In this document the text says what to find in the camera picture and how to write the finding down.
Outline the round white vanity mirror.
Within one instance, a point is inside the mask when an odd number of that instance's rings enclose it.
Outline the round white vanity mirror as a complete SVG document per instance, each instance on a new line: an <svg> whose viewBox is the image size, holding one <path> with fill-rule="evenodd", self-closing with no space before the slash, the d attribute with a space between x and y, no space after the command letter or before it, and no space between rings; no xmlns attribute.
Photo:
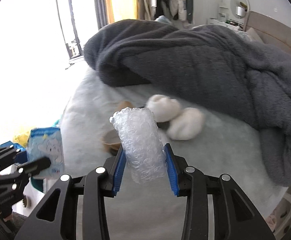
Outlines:
<svg viewBox="0 0 291 240"><path fill-rule="evenodd" d="M230 0L230 9L235 18L242 19L250 10L250 5L248 0Z"/></svg>

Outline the clear bubble wrap roll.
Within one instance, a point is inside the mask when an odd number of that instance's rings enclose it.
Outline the clear bubble wrap roll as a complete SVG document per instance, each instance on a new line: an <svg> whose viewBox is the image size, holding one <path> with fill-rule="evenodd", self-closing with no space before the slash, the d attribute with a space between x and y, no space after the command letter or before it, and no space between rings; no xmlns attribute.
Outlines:
<svg viewBox="0 0 291 240"><path fill-rule="evenodd" d="M136 183L147 183L165 176L166 155L154 114L148 108L124 108L109 119Z"/></svg>

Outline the yellow plastic bag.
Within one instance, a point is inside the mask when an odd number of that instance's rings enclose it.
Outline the yellow plastic bag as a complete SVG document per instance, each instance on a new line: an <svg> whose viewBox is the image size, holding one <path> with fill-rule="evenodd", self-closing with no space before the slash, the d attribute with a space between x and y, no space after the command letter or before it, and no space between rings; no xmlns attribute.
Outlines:
<svg viewBox="0 0 291 240"><path fill-rule="evenodd" d="M19 144L26 148L30 137L31 129L21 130L17 135L13 136L13 143Z"/></svg>

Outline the grey curtain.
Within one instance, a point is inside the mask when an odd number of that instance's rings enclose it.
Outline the grey curtain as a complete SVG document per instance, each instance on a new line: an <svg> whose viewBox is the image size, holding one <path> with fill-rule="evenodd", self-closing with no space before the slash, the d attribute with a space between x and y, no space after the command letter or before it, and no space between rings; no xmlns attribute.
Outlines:
<svg viewBox="0 0 291 240"><path fill-rule="evenodd" d="M105 0L94 0L98 29L108 24L107 6Z"/></svg>

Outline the light grey bed mattress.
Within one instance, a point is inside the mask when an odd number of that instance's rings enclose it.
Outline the light grey bed mattress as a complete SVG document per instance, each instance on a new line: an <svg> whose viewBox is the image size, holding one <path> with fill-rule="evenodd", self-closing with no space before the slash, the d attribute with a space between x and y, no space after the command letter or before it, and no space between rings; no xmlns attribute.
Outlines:
<svg viewBox="0 0 291 240"><path fill-rule="evenodd" d="M73 177L102 166L109 153L102 137L114 129L110 122L122 101L142 107L160 90L152 85L109 87L87 66L66 71L67 105L61 120L65 170ZM286 188L267 175L261 157L258 132L230 116L203 110L206 123L194 139L173 141L175 154L211 176L229 174L252 200L262 216L269 216ZM136 152L128 156L120 191L106 198L111 239L180 239L186 198L171 190L163 147L164 132L150 128L148 117L134 122L130 143Z"/></svg>

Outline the dark grey fleece blanket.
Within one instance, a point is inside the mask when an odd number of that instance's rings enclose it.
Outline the dark grey fleece blanket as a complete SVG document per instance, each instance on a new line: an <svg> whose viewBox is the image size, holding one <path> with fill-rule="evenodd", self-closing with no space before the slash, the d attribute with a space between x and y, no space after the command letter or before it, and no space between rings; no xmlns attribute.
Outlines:
<svg viewBox="0 0 291 240"><path fill-rule="evenodd" d="M263 162L291 186L291 55L220 25L181 30L122 20L99 30L84 58L111 87L151 83L257 129Z"/></svg>

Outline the beige bed headboard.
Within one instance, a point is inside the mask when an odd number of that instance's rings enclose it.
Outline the beige bed headboard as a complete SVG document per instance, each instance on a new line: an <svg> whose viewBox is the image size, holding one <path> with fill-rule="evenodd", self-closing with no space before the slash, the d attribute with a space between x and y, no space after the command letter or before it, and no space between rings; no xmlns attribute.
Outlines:
<svg viewBox="0 0 291 240"><path fill-rule="evenodd" d="M277 46L291 55L291 28L258 12L249 11L244 31L257 34L265 43Z"/></svg>

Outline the blue white pet food bag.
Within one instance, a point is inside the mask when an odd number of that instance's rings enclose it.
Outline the blue white pet food bag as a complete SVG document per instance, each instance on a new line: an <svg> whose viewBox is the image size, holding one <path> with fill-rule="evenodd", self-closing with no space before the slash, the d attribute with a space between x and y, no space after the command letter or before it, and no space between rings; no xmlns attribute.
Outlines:
<svg viewBox="0 0 291 240"><path fill-rule="evenodd" d="M34 128L27 141L28 161L49 157L51 165L42 170L35 179L57 179L64 173L64 154L60 128Z"/></svg>

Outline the brown cardboard piece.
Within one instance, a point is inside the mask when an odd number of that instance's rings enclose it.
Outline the brown cardboard piece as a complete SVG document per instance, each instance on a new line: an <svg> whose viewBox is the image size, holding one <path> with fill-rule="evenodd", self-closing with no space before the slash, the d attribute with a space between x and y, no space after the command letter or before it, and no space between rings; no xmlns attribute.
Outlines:
<svg viewBox="0 0 291 240"><path fill-rule="evenodd" d="M122 109L127 107L133 108L134 106L131 102L122 101L117 106L116 111L121 111ZM102 144L106 152L110 153L113 156L116 156L121 146L121 140L118 136L117 131L115 129L112 129L111 131L105 133L105 135L102 137Z"/></svg>

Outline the hanging clothes on rack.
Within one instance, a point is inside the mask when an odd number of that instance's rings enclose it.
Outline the hanging clothes on rack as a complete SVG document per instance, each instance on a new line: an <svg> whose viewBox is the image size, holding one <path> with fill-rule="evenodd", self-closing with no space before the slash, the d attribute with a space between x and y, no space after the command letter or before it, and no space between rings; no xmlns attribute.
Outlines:
<svg viewBox="0 0 291 240"><path fill-rule="evenodd" d="M181 21L193 24L194 0L137 0L139 20Z"/></svg>

